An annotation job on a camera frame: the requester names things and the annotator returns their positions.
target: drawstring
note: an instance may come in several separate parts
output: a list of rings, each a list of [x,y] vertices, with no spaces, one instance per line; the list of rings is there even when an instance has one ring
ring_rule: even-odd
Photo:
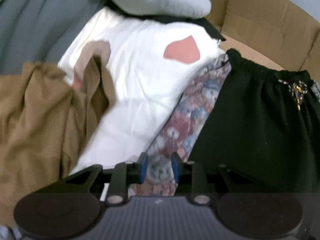
[[[281,79],[279,79],[278,81],[289,87],[289,93],[291,93],[293,100],[297,102],[298,110],[300,111],[300,106],[302,105],[304,99],[303,96],[308,93],[307,85],[301,80],[299,80],[298,85],[296,84],[296,82],[290,85],[288,82]]]

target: metal screw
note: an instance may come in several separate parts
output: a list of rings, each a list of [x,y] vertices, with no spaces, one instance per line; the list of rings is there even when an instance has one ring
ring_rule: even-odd
[[[210,201],[210,198],[206,195],[198,195],[193,199],[197,204],[208,204]]]
[[[120,204],[123,201],[123,198],[119,195],[113,195],[108,197],[107,200],[110,204]]]

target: elastic waistband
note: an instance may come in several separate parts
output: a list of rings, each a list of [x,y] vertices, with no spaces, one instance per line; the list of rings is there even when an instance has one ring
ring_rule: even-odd
[[[274,70],[265,66],[259,65],[251,60],[241,57],[240,52],[236,49],[229,49],[227,51],[230,64],[232,66],[231,71],[241,71],[249,73],[253,78],[261,79],[266,82],[280,84],[279,79],[287,81],[290,84],[298,82],[299,80],[304,82],[308,87],[311,87],[313,81],[307,70],[303,71],[287,71],[287,70]]]

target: floral print garment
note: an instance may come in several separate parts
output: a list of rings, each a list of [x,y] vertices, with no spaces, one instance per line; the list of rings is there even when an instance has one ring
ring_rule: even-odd
[[[231,70],[223,54],[203,67],[184,90],[172,116],[147,150],[149,161],[145,183],[131,185],[129,195],[172,196],[176,190],[171,154],[187,161],[191,150]]]

